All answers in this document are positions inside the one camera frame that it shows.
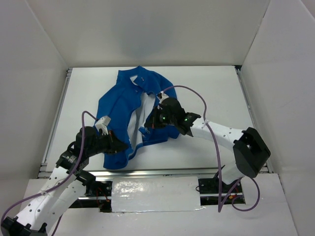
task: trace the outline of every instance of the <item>white floor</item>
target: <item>white floor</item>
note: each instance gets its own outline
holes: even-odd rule
[[[224,206],[221,213],[218,213],[218,206],[193,211],[141,213],[99,213],[97,208],[68,209],[55,235],[297,236],[278,175],[261,174],[256,180],[261,198],[257,208],[250,212],[238,212],[231,205]],[[31,179],[25,197],[36,193],[45,181]],[[242,187],[247,204],[238,207],[248,208],[257,198],[256,187],[248,178],[242,180]]]
[[[226,126],[246,129],[252,126],[250,114],[233,66],[146,67],[166,77],[174,85],[195,89],[206,100],[207,118]],[[74,68],[48,153],[47,171],[52,171],[60,154],[74,141],[81,127],[84,110],[96,114],[98,100],[115,84],[118,70],[130,67]],[[203,113],[203,104],[192,92],[176,89],[178,99],[187,112]],[[87,116],[86,125],[94,121]],[[222,162],[234,160],[234,155],[220,148]],[[103,154],[90,158],[89,171],[104,170]],[[188,136],[169,139],[166,143],[142,147],[124,170],[159,170],[217,167],[213,143]]]

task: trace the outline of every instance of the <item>cable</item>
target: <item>cable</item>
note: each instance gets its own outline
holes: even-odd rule
[[[55,233],[56,233],[56,231],[57,231],[57,228],[58,228],[58,226],[59,226],[59,224],[60,224],[60,221],[61,221],[62,216],[63,216],[63,215],[61,215],[61,216],[59,217],[59,219],[58,219],[58,221],[57,221],[57,224],[56,224],[56,227],[55,227],[53,233],[51,234],[51,236],[54,236],[54,235],[55,235]]]
[[[203,105],[205,107],[204,111],[203,111],[203,120],[205,121],[206,120],[206,113],[207,113],[207,103],[205,101],[205,99],[198,93],[196,92],[195,90],[187,87],[187,86],[183,86],[183,85],[174,85],[174,86],[170,86],[166,89],[163,90],[163,92],[166,92],[168,91],[169,89],[172,89],[172,88],[185,88],[185,89],[188,89],[190,91],[192,91],[193,93],[195,93],[203,102]],[[221,158],[220,158],[220,151],[219,151],[219,145],[218,145],[218,142],[217,142],[217,139],[216,139],[216,136],[212,130],[212,128],[210,127],[210,125],[205,122],[206,126],[208,127],[211,135],[212,135],[212,138],[213,138],[213,142],[215,143],[215,147],[216,147],[216,153],[217,153],[217,159],[218,159],[218,173],[219,173],[219,199],[218,199],[218,212],[221,212],[222,208],[223,208],[223,205],[224,203],[226,202],[226,199],[228,198],[228,196],[231,194],[231,192],[233,191],[233,189],[241,182],[241,179],[238,179],[235,184],[231,187],[231,189],[228,191],[228,193],[226,194],[225,198],[221,201],[222,199],[222,170],[221,170]],[[254,209],[258,203],[259,203],[259,199],[260,199],[260,189],[259,189],[259,186],[257,184],[257,182],[251,178],[251,180],[255,183],[256,187],[257,187],[257,192],[258,192],[258,197],[257,197],[257,201],[256,203],[249,209],[239,209],[237,208],[236,206],[234,206],[234,201],[237,199],[237,198],[240,198],[241,196],[238,196],[238,197],[235,197],[233,198],[232,200],[232,206],[236,209],[236,210],[239,210],[239,211],[250,211],[252,209]]]
[[[52,188],[50,188],[50,189],[45,190],[44,194],[56,190],[56,189],[59,188],[61,185],[63,185],[65,182],[67,182],[67,180],[73,175],[73,173],[76,171],[77,167],[79,166],[80,160],[81,160],[81,157],[82,157],[82,154],[83,154],[83,149],[84,149],[84,140],[85,140],[84,114],[85,114],[85,113],[88,114],[88,115],[90,115],[93,119],[98,120],[96,117],[94,117],[94,116],[93,116],[91,113],[89,113],[88,111],[82,112],[82,115],[81,115],[81,122],[82,122],[82,141],[81,141],[81,149],[80,149],[80,154],[79,154],[77,163],[75,164],[74,168],[73,168],[72,171],[69,173],[69,175],[68,175],[63,181],[61,181],[60,184],[58,184],[58,185],[56,185],[56,186],[54,186],[54,187],[52,187]],[[4,221],[5,216],[9,213],[9,211],[10,211],[12,208],[16,207],[17,205],[19,205],[19,204],[21,204],[21,203],[23,203],[23,202],[25,202],[25,201],[30,200],[30,199],[37,198],[37,197],[39,197],[39,196],[41,196],[41,195],[42,195],[42,193],[37,193],[37,194],[34,194],[34,195],[29,196],[29,197],[27,197],[27,198],[24,198],[24,199],[22,199],[22,200],[20,200],[20,201],[18,201],[18,202],[16,202],[16,203],[14,203],[13,205],[11,205],[11,206],[3,213],[2,217],[1,217],[1,223]]]

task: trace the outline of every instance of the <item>blue cloth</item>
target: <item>blue cloth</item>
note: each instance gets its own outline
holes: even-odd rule
[[[138,148],[142,146],[166,142],[168,137],[176,139],[179,135],[174,126],[166,126],[163,129],[145,129],[140,127],[142,133],[142,142],[137,144],[135,150],[132,149],[127,128],[131,114],[141,106],[141,94],[158,94],[163,89],[173,86],[165,77],[160,74],[147,70],[141,66],[134,69],[118,72],[116,85],[114,85],[98,102],[97,118],[109,116],[111,121],[108,130],[112,130],[117,138],[129,145],[124,152],[114,155],[105,154],[104,168],[121,169],[128,164],[135,155]],[[169,89],[166,94],[170,97],[176,97],[174,89]],[[156,97],[154,106],[159,103]]]

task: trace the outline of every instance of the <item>blue garment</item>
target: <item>blue garment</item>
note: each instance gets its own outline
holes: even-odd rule
[[[112,170],[123,168],[128,164],[128,160],[131,160],[136,155],[138,148],[166,142],[168,137],[173,139],[178,137],[179,132],[174,126],[166,126],[163,129],[146,129],[143,125],[141,127],[137,126],[140,122],[139,116],[148,116],[152,111],[153,105],[158,105],[159,100],[156,94],[169,86],[173,85],[165,77],[141,66],[118,72],[116,85],[100,98],[98,102],[96,117],[109,116],[111,121],[107,127],[108,130],[112,130],[119,140],[128,144],[129,148],[114,155],[105,154],[104,168]],[[169,89],[166,94],[170,97],[176,97],[173,88]],[[141,99],[144,96],[152,102],[146,102],[143,105],[144,101],[141,101]],[[149,110],[147,114],[144,114],[143,106],[146,106],[147,111]],[[130,130],[137,127],[139,129],[131,135]],[[137,142],[136,146],[133,145],[134,147],[132,147],[130,140],[134,143],[134,138]]]

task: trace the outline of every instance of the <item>blue jacket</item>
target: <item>blue jacket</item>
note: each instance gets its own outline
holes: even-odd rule
[[[172,83],[166,78],[141,66],[118,72],[116,85],[98,102],[96,117],[109,116],[111,121],[108,130],[112,130],[129,148],[114,155],[105,154],[104,168],[123,168],[136,155],[138,148],[166,142],[168,137],[178,137],[179,132],[174,126],[144,128],[153,106],[158,105],[156,94],[169,86]],[[166,94],[176,97],[174,89],[168,90]]]

